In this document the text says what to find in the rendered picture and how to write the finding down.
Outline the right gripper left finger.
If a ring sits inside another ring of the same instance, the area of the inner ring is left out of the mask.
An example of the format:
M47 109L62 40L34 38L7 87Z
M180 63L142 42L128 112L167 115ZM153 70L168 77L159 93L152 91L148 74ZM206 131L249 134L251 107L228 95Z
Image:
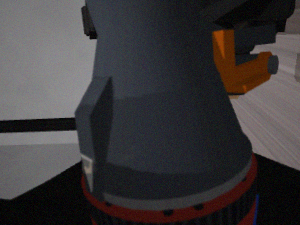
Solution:
M80 161L11 200L0 198L0 225L93 225L81 176Z

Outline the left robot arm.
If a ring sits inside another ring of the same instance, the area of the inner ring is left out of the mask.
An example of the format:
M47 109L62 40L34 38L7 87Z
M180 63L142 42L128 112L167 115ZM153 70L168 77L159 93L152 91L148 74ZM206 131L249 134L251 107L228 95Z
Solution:
M272 0L265 11L258 17L257 26L276 24L276 34L278 32L285 32L286 20L292 16L295 10L295 1L296 0ZM81 7L84 34L89 36L90 40L97 39L97 33L89 14L86 1L85 5L86 6Z

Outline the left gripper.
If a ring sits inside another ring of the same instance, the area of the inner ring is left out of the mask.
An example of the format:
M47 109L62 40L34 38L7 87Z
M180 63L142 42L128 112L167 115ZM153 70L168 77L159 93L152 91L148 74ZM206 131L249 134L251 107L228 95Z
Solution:
M272 0L201 0L199 17L228 30L257 27L258 17L271 1ZM235 47L235 55L250 54L254 48L255 46Z

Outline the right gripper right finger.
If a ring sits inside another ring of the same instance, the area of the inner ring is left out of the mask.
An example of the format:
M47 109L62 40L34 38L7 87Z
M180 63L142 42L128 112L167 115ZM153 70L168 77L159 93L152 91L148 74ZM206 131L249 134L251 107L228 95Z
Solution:
M300 170L254 154L259 194L256 225L300 225Z

